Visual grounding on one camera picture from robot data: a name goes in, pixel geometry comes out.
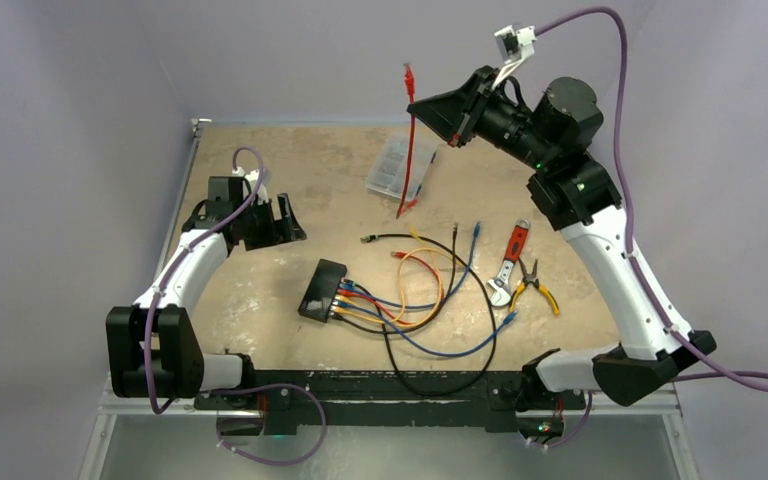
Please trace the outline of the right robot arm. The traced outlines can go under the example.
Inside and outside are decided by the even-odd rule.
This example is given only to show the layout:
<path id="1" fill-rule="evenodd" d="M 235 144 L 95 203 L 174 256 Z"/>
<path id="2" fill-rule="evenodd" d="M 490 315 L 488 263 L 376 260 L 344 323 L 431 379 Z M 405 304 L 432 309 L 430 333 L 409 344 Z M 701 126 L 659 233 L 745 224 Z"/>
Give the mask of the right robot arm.
<path id="1" fill-rule="evenodd" d="M 496 76 L 481 67 L 461 87 L 415 101 L 408 112 L 451 146 L 480 137 L 533 169 L 533 203 L 582 260 L 620 335 L 614 346 L 554 349 L 529 361 L 518 403 L 544 407 L 563 392 L 595 390 L 632 405 L 713 352 L 715 339 L 669 307 L 626 230 L 619 190 L 589 153 L 604 120 L 593 89 L 560 77 L 530 108 L 496 90 Z"/>

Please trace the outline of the clear plastic parts box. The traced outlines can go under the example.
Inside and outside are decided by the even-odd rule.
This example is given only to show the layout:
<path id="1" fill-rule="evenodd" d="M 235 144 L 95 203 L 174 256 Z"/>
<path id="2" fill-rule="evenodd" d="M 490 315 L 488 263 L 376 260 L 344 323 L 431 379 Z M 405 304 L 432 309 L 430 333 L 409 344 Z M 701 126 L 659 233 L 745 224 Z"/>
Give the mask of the clear plastic parts box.
<path id="1" fill-rule="evenodd" d="M 368 190 L 392 197 L 398 201 L 401 200 L 407 172 L 409 146 L 408 133 L 393 133 L 387 138 L 366 177 L 365 186 Z M 405 204 L 409 204 L 418 197 L 426 173 L 437 158 L 439 147 L 438 143 L 425 137 L 414 139 L 411 173 L 405 195 Z"/>

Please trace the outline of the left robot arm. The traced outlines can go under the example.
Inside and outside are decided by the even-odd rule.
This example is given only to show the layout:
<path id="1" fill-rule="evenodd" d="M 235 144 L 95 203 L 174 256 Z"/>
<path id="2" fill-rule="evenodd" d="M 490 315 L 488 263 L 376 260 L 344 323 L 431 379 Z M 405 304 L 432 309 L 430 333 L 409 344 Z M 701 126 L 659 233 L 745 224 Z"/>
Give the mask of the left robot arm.
<path id="1" fill-rule="evenodd" d="M 116 396 L 159 402 L 219 390 L 232 408 L 255 402 L 258 382 L 249 355 L 203 352 L 191 316 L 236 247 L 251 251 L 305 239 L 287 194 L 269 199 L 268 180 L 264 170 L 210 177 L 206 198 L 184 221 L 178 246 L 152 285 L 131 304 L 110 310 L 105 329 Z"/>

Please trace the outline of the black network switch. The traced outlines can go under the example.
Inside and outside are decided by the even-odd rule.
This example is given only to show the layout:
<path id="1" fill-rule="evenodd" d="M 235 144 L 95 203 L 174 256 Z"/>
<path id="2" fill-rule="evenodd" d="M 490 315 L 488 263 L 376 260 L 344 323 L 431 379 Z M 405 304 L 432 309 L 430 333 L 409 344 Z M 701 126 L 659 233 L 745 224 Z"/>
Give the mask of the black network switch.
<path id="1" fill-rule="evenodd" d="M 305 290 L 297 313 L 310 320 L 326 323 L 336 305 L 340 284 L 347 275 L 346 265 L 320 259 Z"/>

